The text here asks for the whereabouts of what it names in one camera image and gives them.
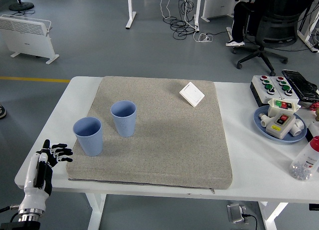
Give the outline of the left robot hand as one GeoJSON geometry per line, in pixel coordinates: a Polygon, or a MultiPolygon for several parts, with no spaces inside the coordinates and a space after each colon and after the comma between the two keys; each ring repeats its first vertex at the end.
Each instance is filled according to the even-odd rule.
{"type": "Polygon", "coordinates": [[[24,199],[19,206],[20,215],[41,215],[45,202],[52,193],[53,167],[59,162],[72,162],[73,152],[67,144],[50,145],[45,140],[41,150],[31,157],[24,183],[24,199]]]}

